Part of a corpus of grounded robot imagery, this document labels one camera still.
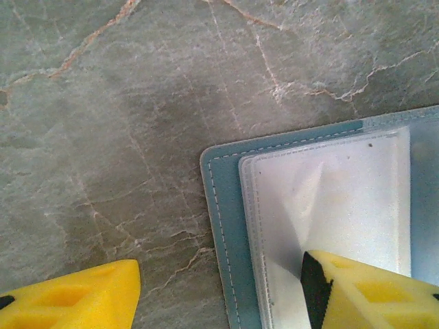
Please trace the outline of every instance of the stone surface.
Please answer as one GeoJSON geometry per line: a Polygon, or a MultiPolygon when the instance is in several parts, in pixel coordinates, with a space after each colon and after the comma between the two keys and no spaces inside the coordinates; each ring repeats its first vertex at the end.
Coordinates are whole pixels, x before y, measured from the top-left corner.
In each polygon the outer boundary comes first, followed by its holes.
{"type": "Polygon", "coordinates": [[[120,258],[133,328],[227,328],[198,159],[439,103],[436,0],[0,2],[0,291],[120,258]]]}

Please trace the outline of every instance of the blue leather cover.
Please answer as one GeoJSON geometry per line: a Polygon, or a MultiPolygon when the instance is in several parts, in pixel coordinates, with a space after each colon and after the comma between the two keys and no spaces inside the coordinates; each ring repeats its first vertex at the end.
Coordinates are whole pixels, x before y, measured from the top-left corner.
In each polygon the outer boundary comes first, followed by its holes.
{"type": "MultiPolygon", "coordinates": [[[[249,154],[438,117],[439,106],[434,106],[215,146],[202,154],[201,170],[231,329],[261,328],[239,179],[239,159],[249,154]]],[[[415,235],[412,227],[412,244],[416,243],[414,238],[422,238],[422,234],[415,235]]]]}

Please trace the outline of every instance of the clear plastic pocket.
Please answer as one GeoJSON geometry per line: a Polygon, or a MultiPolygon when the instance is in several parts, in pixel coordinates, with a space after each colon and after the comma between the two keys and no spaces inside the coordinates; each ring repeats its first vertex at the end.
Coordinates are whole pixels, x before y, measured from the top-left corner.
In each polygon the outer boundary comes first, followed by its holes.
{"type": "Polygon", "coordinates": [[[239,170],[263,328],[310,328],[307,249],[439,284],[439,123],[248,156],[239,170]]]}

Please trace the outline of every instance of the marble countertop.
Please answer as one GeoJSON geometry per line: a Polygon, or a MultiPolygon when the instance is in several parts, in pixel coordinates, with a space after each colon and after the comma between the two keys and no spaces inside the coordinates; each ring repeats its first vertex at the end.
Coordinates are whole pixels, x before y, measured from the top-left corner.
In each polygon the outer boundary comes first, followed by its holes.
{"type": "Polygon", "coordinates": [[[0,291],[135,258],[133,328],[227,328],[201,152],[438,104],[438,19],[436,0],[3,0],[0,291]]]}

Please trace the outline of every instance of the white paper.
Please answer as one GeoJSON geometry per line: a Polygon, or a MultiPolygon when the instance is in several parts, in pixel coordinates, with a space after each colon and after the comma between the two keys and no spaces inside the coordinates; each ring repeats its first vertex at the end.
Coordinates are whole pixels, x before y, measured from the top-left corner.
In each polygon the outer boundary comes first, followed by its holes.
{"type": "Polygon", "coordinates": [[[264,328],[310,328],[302,255],[321,249],[410,275],[407,128],[241,161],[264,328]]]}

